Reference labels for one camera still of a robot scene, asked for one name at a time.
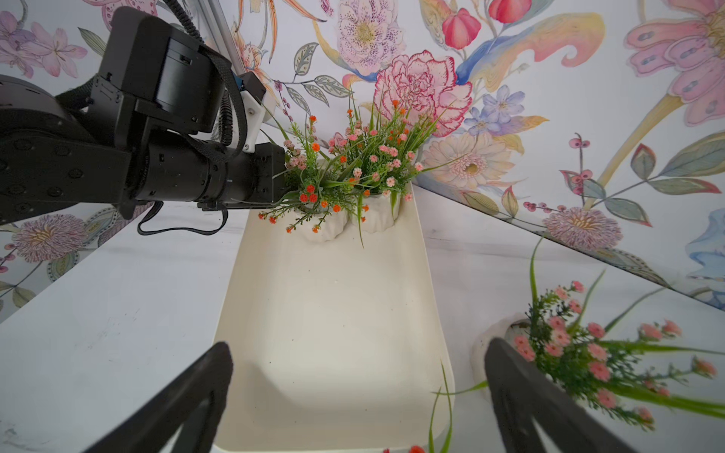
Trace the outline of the cream rectangular storage box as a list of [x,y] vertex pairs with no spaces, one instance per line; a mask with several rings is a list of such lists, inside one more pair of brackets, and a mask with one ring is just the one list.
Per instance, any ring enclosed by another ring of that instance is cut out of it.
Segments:
[[454,377],[418,209],[314,243],[251,215],[215,338],[225,452],[408,450],[449,428]]

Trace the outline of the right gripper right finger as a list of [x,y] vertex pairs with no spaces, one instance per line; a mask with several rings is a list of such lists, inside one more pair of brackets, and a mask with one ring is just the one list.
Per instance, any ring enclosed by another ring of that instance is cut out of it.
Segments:
[[536,430],[562,452],[632,452],[557,388],[506,341],[493,339],[484,356],[494,413],[508,452],[544,452]]

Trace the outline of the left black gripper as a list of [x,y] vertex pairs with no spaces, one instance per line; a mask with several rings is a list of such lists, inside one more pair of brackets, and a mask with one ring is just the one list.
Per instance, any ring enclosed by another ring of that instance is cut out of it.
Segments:
[[286,194],[285,153],[273,143],[236,152],[168,130],[150,133],[128,193],[134,201],[192,202],[204,211],[269,208]]

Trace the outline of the pink flower potted plant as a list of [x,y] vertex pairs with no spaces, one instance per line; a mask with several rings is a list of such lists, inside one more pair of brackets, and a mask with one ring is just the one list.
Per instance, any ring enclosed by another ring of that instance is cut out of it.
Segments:
[[361,233],[383,232],[396,224],[400,205],[413,199],[411,184],[432,171],[420,149],[438,130],[435,113],[413,118],[394,100],[387,115],[373,113],[364,122],[352,105],[346,134],[330,146],[336,172],[332,190],[340,193]]

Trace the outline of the pink flower plant back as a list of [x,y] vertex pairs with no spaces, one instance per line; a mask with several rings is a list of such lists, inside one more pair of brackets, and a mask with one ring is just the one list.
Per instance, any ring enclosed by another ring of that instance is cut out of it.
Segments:
[[671,319],[639,324],[634,336],[617,335],[617,328],[639,305],[654,296],[643,294],[610,321],[589,321],[585,313],[595,288],[577,280],[555,288],[537,287],[536,259],[529,261],[530,295],[525,313],[491,326],[471,353],[476,384],[473,391],[490,398],[485,354],[502,340],[567,396],[590,409],[643,430],[654,430],[649,406],[723,419],[724,405],[677,396],[673,386],[691,379],[715,381],[724,374],[715,364],[722,350],[686,347],[683,326]]

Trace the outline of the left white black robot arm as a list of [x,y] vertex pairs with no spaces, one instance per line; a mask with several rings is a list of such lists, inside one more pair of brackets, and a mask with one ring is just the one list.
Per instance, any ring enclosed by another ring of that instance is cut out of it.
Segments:
[[126,220],[150,202],[191,202],[227,214],[269,209],[289,191],[285,153],[273,143],[235,153],[151,120],[125,120],[100,133],[105,142],[55,96],[2,77],[2,224],[85,203],[111,205]]

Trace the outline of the orange flower potted plant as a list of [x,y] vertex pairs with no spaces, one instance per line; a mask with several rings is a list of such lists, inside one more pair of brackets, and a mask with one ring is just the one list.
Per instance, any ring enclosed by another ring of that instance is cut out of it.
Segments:
[[363,196],[358,177],[352,175],[343,149],[324,149],[316,134],[316,118],[283,134],[284,168],[275,175],[283,194],[258,218],[271,225],[285,225],[289,234],[300,233],[311,242],[336,239],[352,222],[362,224]]

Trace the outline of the left aluminium corner post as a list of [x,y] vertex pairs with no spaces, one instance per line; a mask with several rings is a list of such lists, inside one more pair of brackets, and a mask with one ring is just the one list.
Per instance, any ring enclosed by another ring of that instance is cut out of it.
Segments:
[[209,32],[210,47],[231,62],[234,73],[237,75],[245,73],[247,70],[232,38],[221,2],[219,0],[196,0],[193,1],[193,4],[199,14],[200,23],[204,24]]

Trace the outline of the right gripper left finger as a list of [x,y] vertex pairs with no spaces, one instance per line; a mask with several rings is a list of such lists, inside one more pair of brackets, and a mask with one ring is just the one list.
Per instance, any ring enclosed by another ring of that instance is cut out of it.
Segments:
[[209,452],[226,409],[233,373],[230,347],[214,344],[89,452]]

